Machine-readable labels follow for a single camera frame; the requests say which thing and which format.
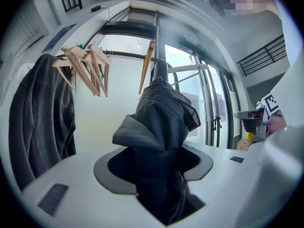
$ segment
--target white wall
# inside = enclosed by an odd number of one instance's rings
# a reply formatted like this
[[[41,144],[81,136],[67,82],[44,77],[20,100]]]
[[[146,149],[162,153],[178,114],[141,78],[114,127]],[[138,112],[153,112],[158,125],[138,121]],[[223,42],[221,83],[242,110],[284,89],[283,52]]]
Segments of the white wall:
[[[61,0],[50,0],[50,2],[54,9],[55,15],[58,19],[58,22],[60,24],[62,24],[67,19],[67,15],[63,8],[62,1]]]
[[[105,3],[97,3],[106,5],[110,8],[110,16],[114,16],[116,13],[127,8],[129,1],[114,0]],[[30,48],[28,48],[20,58],[20,63],[35,63],[41,56],[43,49],[50,42],[50,40],[64,27],[76,24],[71,28],[54,46],[54,48],[48,53],[51,55],[61,54],[60,48],[63,46],[75,46],[75,42],[79,44],[87,42],[91,36],[102,27],[103,23],[108,18],[108,10],[102,9],[95,13],[91,13],[90,8],[82,9],[69,17],[69,20],[54,29],[49,35],[43,37]]]
[[[290,68],[288,57],[284,57],[273,64],[270,64],[252,74],[243,78],[244,85],[251,87],[259,84],[280,74],[285,73]]]
[[[108,97],[93,96],[79,80],[74,94],[76,131],[74,134],[77,153],[113,150],[112,136],[127,114],[134,114],[143,61],[112,58],[109,73]],[[147,73],[143,89],[150,83]]]
[[[262,15],[262,20],[253,21],[250,27],[242,30],[233,41],[233,45],[238,51],[237,61],[283,34],[282,22],[277,15],[269,11],[262,12]]]

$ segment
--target dark gray jacket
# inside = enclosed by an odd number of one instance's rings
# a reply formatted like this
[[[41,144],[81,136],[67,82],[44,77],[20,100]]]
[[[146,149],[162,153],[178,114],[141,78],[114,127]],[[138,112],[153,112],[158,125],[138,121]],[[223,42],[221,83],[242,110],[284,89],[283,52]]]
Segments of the dark gray jacket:
[[[9,113],[9,154],[21,191],[62,159],[76,154],[71,88],[44,54],[20,83]],[[69,67],[61,68],[72,81]]]
[[[135,114],[127,115],[113,135],[113,143],[132,148],[133,156],[121,159],[117,166],[128,168],[136,185],[137,198],[164,225],[170,225],[193,213],[186,181],[178,169],[180,148],[189,132],[200,126],[200,118],[191,101],[160,76],[143,91]]]

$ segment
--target window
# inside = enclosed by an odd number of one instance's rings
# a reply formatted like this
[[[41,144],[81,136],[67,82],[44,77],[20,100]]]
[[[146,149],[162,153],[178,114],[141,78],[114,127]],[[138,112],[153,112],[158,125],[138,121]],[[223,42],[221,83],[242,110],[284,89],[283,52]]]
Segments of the window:
[[[102,50],[114,50],[146,55],[150,40],[135,36],[105,35],[99,43]]]
[[[155,24],[155,15],[131,11],[122,21],[139,22],[149,25]]]
[[[219,138],[219,144],[218,146],[220,148],[226,149],[227,148],[227,142],[228,142],[228,116],[227,116],[227,106],[226,106],[226,100],[225,100],[225,95],[224,95],[224,89],[223,85],[221,83],[221,80],[219,78],[217,70],[208,65],[209,70],[210,70],[210,75],[207,73],[207,78],[208,78],[208,84],[210,87],[210,91],[212,92],[211,98],[212,98],[212,105],[213,105],[213,113],[214,116],[219,116],[220,117],[220,124],[222,128],[220,129],[220,138]],[[216,94],[217,97],[217,104],[218,106],[218,112],[215,107],[215,97],[214,95]],[[217,132],[214,132],[214,146],[217,145]]]

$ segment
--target wooden hanger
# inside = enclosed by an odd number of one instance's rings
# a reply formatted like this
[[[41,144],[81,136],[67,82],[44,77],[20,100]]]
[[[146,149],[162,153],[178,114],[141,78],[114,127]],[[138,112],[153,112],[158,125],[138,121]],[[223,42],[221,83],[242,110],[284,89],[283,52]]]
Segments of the wooden hanger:
[[[101,49],[96,44],[91,44],[88,46],[88,49],[92,52],[92,59],[95,64],[95,67],[98,67],[99,60],[102,61],[101,65],[104,65],[104,88],[105,88],[105,96],[108,97],[108,82],[109,82],[109,71],[111,59],[107,57]]]
[[[61,50],[65,53],[67,59],[70,61],[72,67],[77,72],[77,74],[80,76],[80,78],[83,80],[85,85],[89,88],[89,90],[92,92],[92,94],[100,95],[98,93],[98,90],[94,86],[94,84],[89,80],[88,76],[86,75],[86,72],[83,71],[81,66],[81,61],[78,59],[78,57],[73,54],[70,50],[72,47],[62,47]]]
[[[64,73],[60,69],[60,67],[67,67],[67,66],[71,66],[71,63],[69,61],[65,61],[65,60],[61,60],[61,59],[56,60],[52,65],[52,67],[55,67],[58,70],[58,73],[61,75],[63,80],[76,92],[76,77],[77,77],[77,75],[75,75],[75,88],[74,88],[71,85],[70,81],[67,79],[67,77],[64,75]]]
[[[101,79],[101,73],[98,64],[103,63],[101,60],[97,59],[95,55],[92,55],[91,53],[86,53],[84,50],[82,50],[79,47],[73,47],[70,49],[70,52],[73,53],[76,57],[78,57],[79,60],[85,62],[90,69],[90,75],[91,75],[91,82],[96,87],[100,94],[100,88],[104,92],[105,96],[107,97],[107,93],[104,87],[104,84],[102,83]]]
[[[141,78],[141,83],[139,85],[138,94],[142,93],[142,88],[143,88],[142,86],[143,86],[143,83],[144,83],[144,79],[146,78],[147,70],[148,70],[148,67],[149,67],[154,49],[155,49],[155,41],[151,40],[150,43],[149,43],[147,55],[145,55],[144,61],[143,61],[142,78]]]

